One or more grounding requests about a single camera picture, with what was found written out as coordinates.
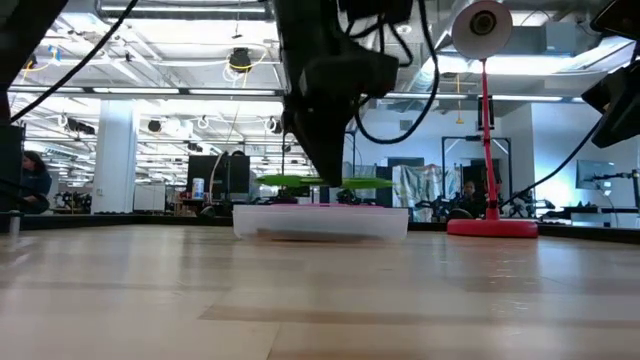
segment ductwork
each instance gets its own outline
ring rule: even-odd
[[[456,17],[471,4],[481,0],[455,0],[451,4],[451,14],[449,17],[434,25],[432,36],[434,44],[439,53],[455,58],[456,63],[467,62],[457,54],[452,46],[451,29]],[[447,0],[439,1],[440,8],[447,3]],[[500,56],[540,56],[541,60],[548,59],[552,56],[573,57],[597,47],[601,42],[601,37],[593,36],[581,31],[573,22],[557,22],[558,19],[552,19],[542,26],[520,26],[515,24],[511,39],[507,46],[497,55]],[[425,63],[421,70],[414,76],[408,86],[403,89],[408,92],[425,93],[431,89],[433,84],[433,65],[429,66],[429,60]],[[441,69],[441,73],[451,71]]]

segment white wall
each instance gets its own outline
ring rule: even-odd
[[[588,105],[533,104],[533,144],[535,179],[553,171],[580,143],[600,119],[600,114]],[[556,206],[593,204],[610,207],[599,191],[576,189],[577,160],[609,161],[616,172],[630,172],[638,167],[638,140],[628,140],[606,149],[599,149],[589,141],[573,161],[558,175],[538,186],[539,199],[549,199]],[[611,200],[617,207],[634,206],[633,185],[630,180],[613,180]],[[620,216],[624,227],[633,227],[635,216]]]
[[[525,105],[501,119],[502,135],[511,138],[511,162],[513,166],[513,191],[525,189],[535,181],[533,155],[533,122],[531,105]],[[502,163],[503,174],[507,174],[507,165]]]

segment desk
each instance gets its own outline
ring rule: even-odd
[[[27,241],[2,253],[3,359],[640,357],[633,245],[437,232],[292,244],[154,225]]]
[[[611,227],[611,220],[615,214],[638,214],[637,208],[601,208],[601,207],[565,207],[564,211],[569,213],[571,224],[588,223],[602,224],[604,227]]]

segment white column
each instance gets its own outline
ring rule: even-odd
[[[55,171],[55,172],[49,172],[49,176],[51,176],[51,188],[49,189],[49,194],[47,194],[47,198],[49,199],[49,201],[51,201],[53,199],[54,196],[56,196],[56,194],[60,189],[60,173]]]
[[[133,211],[140,119],[131,100],[104,100],[100,108],[92,213]]]

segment computer screen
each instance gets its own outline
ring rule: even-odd
[[[576,188],[586,190],[610,189],[610,181],[593,181],[593,177],[613,175],[615,173],[616,166],[612,162],[578,160]]]
[[[189,156],[187,191],[193,188],[193,179],[201,178],[204,179],[205,192],[209,192],[209,180],[217,160],[217,156],[211,155]],[[249,156],[225,156],[216,168],[213,198],[219,198],[218,195],[226,193],[227,190],[230,193],[248,193],[250,166]]]

